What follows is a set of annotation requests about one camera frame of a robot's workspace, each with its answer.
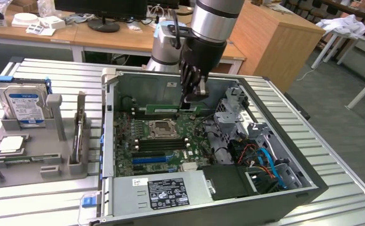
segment motherboard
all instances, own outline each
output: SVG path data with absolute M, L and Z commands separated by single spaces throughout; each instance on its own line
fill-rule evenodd
M 116 176 L 196 170 L 212 161 L 206 133 L 196 113 L 117 112 Z

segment monitor stand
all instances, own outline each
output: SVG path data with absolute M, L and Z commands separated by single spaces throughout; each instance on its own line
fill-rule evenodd
M 105 20 L 103 17 L 100 20 L 88 21 L 88 27 L 99 32 L 117 32 L 120 29 L 120 25 L 115 21 Z

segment power supply label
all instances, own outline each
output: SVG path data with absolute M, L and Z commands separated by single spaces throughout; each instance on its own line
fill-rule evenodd
M 44 121 L 43 110 L 36 94 L 9 94 L 16 118 L 23 123 L 35 124 Z
M 160 210 L 189 205 L 182 178 L 149 181 L 147 185 L 152 209 Z

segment hard drive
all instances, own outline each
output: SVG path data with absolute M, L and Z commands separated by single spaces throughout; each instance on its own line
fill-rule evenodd
M 7 119 L 16 119 L 23 128 L 44 127 L 45 119 L 53 118 L 45 102 L 49 93 L 49 79 L 0 76 L 0 104 Z

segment metal panel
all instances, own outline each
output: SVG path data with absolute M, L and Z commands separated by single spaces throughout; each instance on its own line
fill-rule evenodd
M 35 75 L 39 78 L 49 76 L 52 81 L 68 81 L 53 82 L 53 90 L 63 94 L 61 112 L 67 117 L 73 117 L 77 91 L 88 90 L 88 94 L 95 93 L 93 96 L 87 95 L 88 116 L 95 117 L 88 153 L 91 175 L 96 175 L 99 172 L 101 97 L 100 87 L 96 86 L 95 89 L 91 89 L 92 86 L 85 84 L 91 82 L 99 84 L 101 75 L 99 69 L 105 66 L 112 67 L 112 65 L 25 59 L 15 72 L 15 76 Z M 322 139 L 314 135 L 312 127 L 289 106 L 277 89 L 262 78 L 249 77 L 245 79 L 256 92 L 266 93 L 268 96 L 260 96 L 261 100 L 284 130 L 293 137 L 294 144 L 317 173 L 329 184 L 329 189 L 310 204 L 296 208 L 284 219 L 269 225 L 364 225 L 365 188 L 360 187 L 360 181 L 353 180 L 357 178 L 356 175 L 342 167 L 342 163 L 337 161 L 336 153 L 328 148 Z M 276 95 L 269 93 L 269 88 L 276 91 Z M 23 225 L 25 222 L 39 222 L 39 225 L 43 226 L 77 225 L 79 198 L 85 192 L 93 192 L 97 189 L 97 182 L 97 176 L 89 176 L 80 180 L 0 188 L 0 226 Z M 87 218 L 95 217 L 96 208 L 83 211 L 80 220 L 85 222 Z

